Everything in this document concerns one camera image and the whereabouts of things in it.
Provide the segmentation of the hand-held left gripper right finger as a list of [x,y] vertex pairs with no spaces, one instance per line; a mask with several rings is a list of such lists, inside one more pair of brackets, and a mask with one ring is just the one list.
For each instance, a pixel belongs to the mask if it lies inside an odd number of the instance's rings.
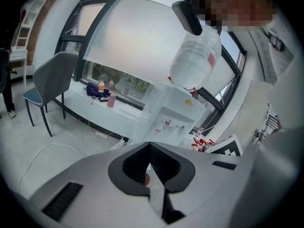
[[239,156],[200,153],[159,142],[150,162],[164,186],[162,213],[152,228],[228,228],[237,186]]

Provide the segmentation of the large clear water jug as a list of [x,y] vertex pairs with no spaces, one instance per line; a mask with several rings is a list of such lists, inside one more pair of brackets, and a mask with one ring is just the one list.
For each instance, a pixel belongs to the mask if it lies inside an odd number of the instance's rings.
[[187,33],[169,70],[169,81],[187,91],[200,89],[210,77],[222,45],[217,31],[204,26],[195,36]]

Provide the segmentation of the white power strip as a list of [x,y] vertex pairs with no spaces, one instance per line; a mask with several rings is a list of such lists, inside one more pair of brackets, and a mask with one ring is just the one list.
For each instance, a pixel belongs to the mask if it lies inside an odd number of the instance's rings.
[[103,133],[103,132],[95,132],[95,134],[97,135],[97,136],[99,136],[99,137],[102,137],[102,138],[107,138],[108,136],[111,136],[112,134],[113,134],[113,132],[110,132],[110,133],[108,133],[108,134],[106,134],[106,133]]
[[127,143],[128,142],[122,138],[118,143],[116,143],[114,146],[112,146],[110,148],[110,150],[115,150],[115,149],[121,148],[122,146],[126,145]]

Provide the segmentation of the person's white shirt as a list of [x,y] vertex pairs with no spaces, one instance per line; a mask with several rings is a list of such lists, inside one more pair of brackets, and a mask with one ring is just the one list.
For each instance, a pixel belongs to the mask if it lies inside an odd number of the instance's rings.
[[283,52],[277,51],[268,38],[269,55],[277,78],[268,94],[278,117],[278,129],[273,133],[297,128],[302,128],[304,133],[304,47],[281,11],[266,25],[267,35],[269,30],[285,45]]

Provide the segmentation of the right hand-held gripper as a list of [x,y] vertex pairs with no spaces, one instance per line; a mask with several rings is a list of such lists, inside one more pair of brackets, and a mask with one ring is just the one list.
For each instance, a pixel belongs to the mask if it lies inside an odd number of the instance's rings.
[[220,141],[215,142],[205,151],[205,153],[242,156],[243,150],[237,136],[232,134]]

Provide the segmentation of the white roller blind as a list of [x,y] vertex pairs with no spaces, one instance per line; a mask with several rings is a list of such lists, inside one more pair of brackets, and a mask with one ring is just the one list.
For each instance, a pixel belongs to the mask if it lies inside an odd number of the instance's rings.
[[[169,70],[187,34],[173,10],[149,0],[120,0],[101,19],[85,59],[150,84],[169,83]],[[235,76],[220,55],[202,87],[217,95]]]

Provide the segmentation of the white window ledge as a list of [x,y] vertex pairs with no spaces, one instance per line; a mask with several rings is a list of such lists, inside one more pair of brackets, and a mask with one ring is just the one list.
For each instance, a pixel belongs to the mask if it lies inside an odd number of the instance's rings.
[[108,107],[106,102],[88,96],[84,87],[71,80],[69,89],[64,92],[65,107],[99,132],[131,138],[142,110],[118,100],[113,107]]

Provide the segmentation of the black window frame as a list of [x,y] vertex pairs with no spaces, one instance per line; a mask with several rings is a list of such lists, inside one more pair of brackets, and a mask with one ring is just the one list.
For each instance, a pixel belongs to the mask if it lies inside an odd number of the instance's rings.
[[[57,42],[57,46],[55,52],[60,52],[67,48],[68,42],[75,42],[82,45],[86,42],[86,35],[78,35],[76,30],[79,28],[80,24],[80,11],[83,7],[89,5],[100,5],[106,4],[109,0],[80,0],[75,8],[72,10],[71,15],[68,17],[64,28],[60,34],[59,40]],[[228,63],[229,67],[232,69],[235,76],[232,80],[227,84],[224,88],[225,92],[222,95],[221,92],[218,93],[220,99],[211,95],[211,92],[207,90],[205,87],[202,87],[198,90],[197,95],[202,96],[205,100],[207,100],[210,104],[215,107],[216,111],[223,114],[228,105],[230,104],[237,87],[239,85],[242,71],[245,65],[247,51],[241,45],[239,39],[233,32],[226,33],[228,38],[233,41],[233,44],[238,49],[237,60],[234,60],[232,54],[227,50],[228,48],[232,48],[231,46],[226,47],[224,44],[222,45],[222,53],[221,56]]]

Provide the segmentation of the grey blue chair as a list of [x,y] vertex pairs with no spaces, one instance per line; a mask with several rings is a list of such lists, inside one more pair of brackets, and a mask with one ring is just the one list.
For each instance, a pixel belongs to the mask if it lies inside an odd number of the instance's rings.
[[33,74],[34,87],[23,94],[26,109],[31,122],[34,122],[29,109],[29,103],[40,108],[40,112],[49,136],[51,130],[46,120],[47,104],[61,96],[63,117],[65,114],[64,93],[69,89],[72,73],[78,62],[78,55],[68,52],[58,52],[41,65]]

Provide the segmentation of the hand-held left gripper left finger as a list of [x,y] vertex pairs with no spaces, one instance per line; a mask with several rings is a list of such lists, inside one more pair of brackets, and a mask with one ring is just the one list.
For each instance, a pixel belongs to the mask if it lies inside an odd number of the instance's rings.
[[60,228],[164,228],[144,185],[149,162],[147,142],[82,158],[30,202]]

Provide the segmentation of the dark purple bag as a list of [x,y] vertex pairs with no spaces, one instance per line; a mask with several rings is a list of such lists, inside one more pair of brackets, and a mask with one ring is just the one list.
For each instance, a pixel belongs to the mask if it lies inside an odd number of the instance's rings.
[[88,96],[91,96],[92,98],[108,98],[111,93],[108,89],[104,89],[104,91],[101,93],[98,91],[98,86],[88,83],[86,86],[83,87],[84,90],[86,90],[86,94]]

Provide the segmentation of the white bookshelf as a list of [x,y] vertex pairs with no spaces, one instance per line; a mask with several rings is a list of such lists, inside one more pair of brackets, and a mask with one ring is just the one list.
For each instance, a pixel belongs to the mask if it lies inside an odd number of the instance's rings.
[[44,6],[46,0],[27,0],[23,5],[23,10],[25,10],[25,15],[21,20],[21,25],[19,27],[16,42],[12,47],[9,62],[22,62],[22,71],[17,68],[11,79],[17,78],[17,74],[22,75],[23,83],[27,85],[27,71],[31,73],[31,66],[27,66],[28,57],[28,41],[30,38],[31,31],[34,27],[35,21]]

